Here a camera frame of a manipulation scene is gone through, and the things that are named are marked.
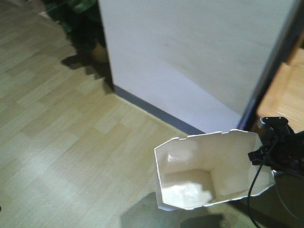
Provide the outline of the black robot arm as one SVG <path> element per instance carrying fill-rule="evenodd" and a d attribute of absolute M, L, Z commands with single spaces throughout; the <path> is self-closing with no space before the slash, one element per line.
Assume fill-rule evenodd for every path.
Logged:
<path fill-rule="evenodd" d="M 291 127 L 271 127 L 262 137 L 263 145 L 248 153 L 253 165 L 285 167 L 302 171 L 304 168 L 304 132 L 295 133 Z"/>

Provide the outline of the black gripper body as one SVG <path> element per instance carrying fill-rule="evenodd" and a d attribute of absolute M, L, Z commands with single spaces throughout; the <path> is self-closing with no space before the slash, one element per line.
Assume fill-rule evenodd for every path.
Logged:
<path fill-rule="evenodd" d="M 304 132 L 295 133 L 288 125 L 272 127 L 273 137 L 256 151 L 248 153 L 253 165 L 304 169 Z"/>

